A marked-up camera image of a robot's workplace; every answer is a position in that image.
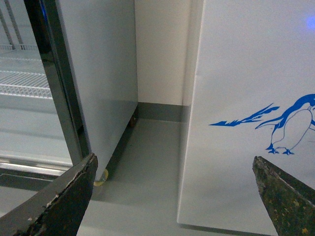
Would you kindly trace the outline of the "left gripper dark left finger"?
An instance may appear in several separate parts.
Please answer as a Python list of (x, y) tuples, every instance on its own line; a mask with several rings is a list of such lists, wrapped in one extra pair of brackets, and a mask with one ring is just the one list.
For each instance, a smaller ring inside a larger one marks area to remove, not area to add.
[(98, 159), (89, 154), (0, 218), (2, 236), (75, 236), (89, 205)]

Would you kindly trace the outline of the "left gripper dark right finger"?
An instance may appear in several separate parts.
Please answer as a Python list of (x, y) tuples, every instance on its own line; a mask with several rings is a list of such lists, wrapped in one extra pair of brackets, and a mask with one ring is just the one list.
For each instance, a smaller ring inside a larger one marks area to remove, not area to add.
[(315, 190), (261, 156), (253, 159), (260, 198), (279, 236), (315, 234)]

